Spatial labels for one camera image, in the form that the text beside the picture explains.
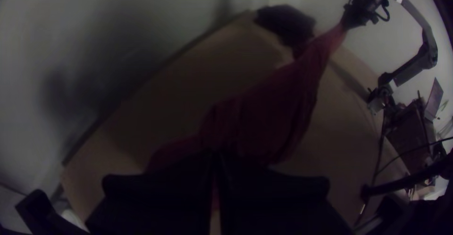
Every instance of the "wire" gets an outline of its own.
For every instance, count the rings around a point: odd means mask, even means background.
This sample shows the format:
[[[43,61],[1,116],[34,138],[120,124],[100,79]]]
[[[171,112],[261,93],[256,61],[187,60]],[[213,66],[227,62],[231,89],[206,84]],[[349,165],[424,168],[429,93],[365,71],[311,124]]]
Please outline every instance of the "wire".
[[[383,9],[384,12],[387,14],[387,18],[384,18],[383,16],[381,16],[381,15],[380,15],[379,13],[377,13],[377,12],[374,12],[374,14],[375,14],[377,17],[381,18],[382,21],[384,21],[384,22],[390,21],[390,13],[388,12],[387,8],[384,7],[384,6],[382,6],[382,9]]]
[[[385,164],[385,166],[382,167],[382,169],[380,169],[376,174],[375,176],[378,176],[379,173],[381,173],[385,168],[387,168],[390,164],[392,164],[394,161],[396,161],[397,159],[401,158],[402,156],[408,154],[408,153],[412,153],[414,151],[417,151],[417,150],[420,150],[420,149],[423,149],[425,147],[429,147],[429,146],[432,146],[432,145],[435,145],[435,144],[438,144],[438,143],[441,143],[441,142],[444,142],[444,141],[447,141],[447,140],[451,140],[453,139],[453,137],[449,137],[449,138],[445,138],[445,139],[442,139],[442,140],[439,140],[439,141],[436,141],[436,142],[433,142],[433,143],[429,143],[429,144],[424,144],[422,146],[419,146],[419,147],[416,147],[414,149],[411,149],[411,150],[408,150],[400,155],[398,155],[397,157],[393,158],[390,162],[388,162],[387,164]]]
[[[381,137],[379,138],[379,153],[377,156],[377,162],[376,166],[374,168],[374,173],[373,173],[373,179],[371,180],[371,186],[374,186],[374,183],[376,182],[376,178],[379,174],[379,166],[381,166],[381,157],[382,157],[382,152],[384,150],[384,140],[385,140],[385,128],[386,128],[386,116],[384,116],[382,120],[382,128],[381,128]]]

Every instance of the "red cloth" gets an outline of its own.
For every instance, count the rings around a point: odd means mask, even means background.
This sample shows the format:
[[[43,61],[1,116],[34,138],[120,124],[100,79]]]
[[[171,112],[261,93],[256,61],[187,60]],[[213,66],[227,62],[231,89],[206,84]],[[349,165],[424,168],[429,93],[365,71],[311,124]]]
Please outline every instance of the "red cloth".
[[[287,159],[308,129],[319,81],[345,33],[339,24],[305,47],[294,48],[293,63],[249,91],[215,104],[197,135],[161,147],[148,170],[207,148],[234,151],[262,165]]]

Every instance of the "black cable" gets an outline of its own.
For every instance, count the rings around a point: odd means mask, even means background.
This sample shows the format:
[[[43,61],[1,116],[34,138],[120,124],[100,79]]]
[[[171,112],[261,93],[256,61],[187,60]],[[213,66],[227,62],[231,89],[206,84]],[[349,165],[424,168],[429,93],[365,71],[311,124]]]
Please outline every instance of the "black cable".
[[[382,118],[381,137],[379,138],[379,152],[378,152],[378,156],[377,156],[376,166],[374,167],[374,173],[373,173],[373,179],[371,180],[371,186],[374,186],[374,183],[376,182],[377,171],[379,169],[379,166],[381,165],[381,156],[382,156],[382,152],[384,150],[384,139],[385,139],[384,130],[385,130],[385,128],[386,128],[386,116],[384,115],[384,117]],[[365,210],[367,209],[367,206],[368,206],[368,201],[369,200],[367,199],[366,202],[364,202],[364,206],[363,206],[359,216],[355,220],[354,226],[359,225],[360,221],[362,220],[363,215],[365,214]]]
[[[390,13],[388,12],[387,8],[384,7],[384,6],[382,6],[382,9],[383,9],[384,12],[387,14],[387,18],[384,18],[383,16],[381,16],[381,15],[380,15],[379,13],[377,13],[377,12],[374,12],[374,14],[375,14],[377,17],[381,18],[382,21],[384,21],[384,22],[390,21]]]
[[[429,146],[432,146],[432,145],[435,145],[437,143],[441,143],[441,142],[444,142],[444,141],[447,141],[447,140],[451,140],[453,139],[453,137],[449,137],[449,138],[445,138],[445,139],[442,139],[442,140],[439,140],[439,141],[436,141],[436,142],[433,142],[433,143],[429,143],[429,144],[425,144],[425,145],[422,145],[422,146],[419,146],[419,147],[416,147],[414,149],[411,149],[411,150],[408,150],[400,155],[398,155],[397,157],[393,158],[390,162],[388,162],[384,167],[382,167],[382,169],[380,169],[377,173],[376,173],[376,176],[379,175],[379,173],[381,173],[385,168],[387,168],[390,164],[392,164],[392,162],[394,162],[395,160],[401,158],[402,156],[408,154],[408,153],[412,153],[414,151],[417,151],[417,150],[420,150],[420,149],[423,149],[425,147],[429,147]]]
[[[374,167],[374,173],[373,173],[373,179],[371,180],[371,186],[374,186],[374,183],[376,182],[376,178],[379,174],[379,166],[381,166],[381,158],[382,158],[382,152],[384,151],[384,140],[385,140],[385,128],[386,128],[386,115],[384,114],[384,117],[382,118],[382,128],[381,128],[381,137],[379,138],[379,152],[377,156],[377,162],[376,166]]]

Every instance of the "wooden table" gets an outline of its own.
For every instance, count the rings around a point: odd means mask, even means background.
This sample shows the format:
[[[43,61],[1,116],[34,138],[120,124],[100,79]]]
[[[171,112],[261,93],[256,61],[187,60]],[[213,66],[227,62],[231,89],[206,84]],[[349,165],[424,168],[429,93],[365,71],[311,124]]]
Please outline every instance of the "wooden table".
[[[82,220],[103,198],[101,180],[106,174],[141,173],[159,146],[197,132],[213,103],[248,89],[291,61],[291,51],[256,26],[253,17],[244,14],[164,67],[74,155],[61,183]],[[382,114],[372,116],[364,101],[366,88],[374,88],[377,78],[348,50],[335,53],[300,147],[289,161],[272,167],[292,175],[328,177],[328,199],[351,226],[363,205],[361,186],[371,181],[378,156]],[[383,164],[396,155],[388,143],[384,152]],[[378,183],[401,178],[405,171],[397,161]],[[370,213],[379,200],[371,201]]]

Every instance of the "dark fabric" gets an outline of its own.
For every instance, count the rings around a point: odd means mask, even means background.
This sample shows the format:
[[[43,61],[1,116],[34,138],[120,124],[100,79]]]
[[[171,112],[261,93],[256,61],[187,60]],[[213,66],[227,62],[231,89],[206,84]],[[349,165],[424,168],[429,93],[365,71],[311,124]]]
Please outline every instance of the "dark fabric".
[[[258,10],[255,22],[277,34],[283,45],[297,46],[314,37],[316,21],[288,5],[264,7]]]
[[[106,196],[86,225],[93,235],[207,235],[212,177],[223,235],[352,234],[326,201],[326,178],[286,176],[224,151],[152,174],[106,177]]]

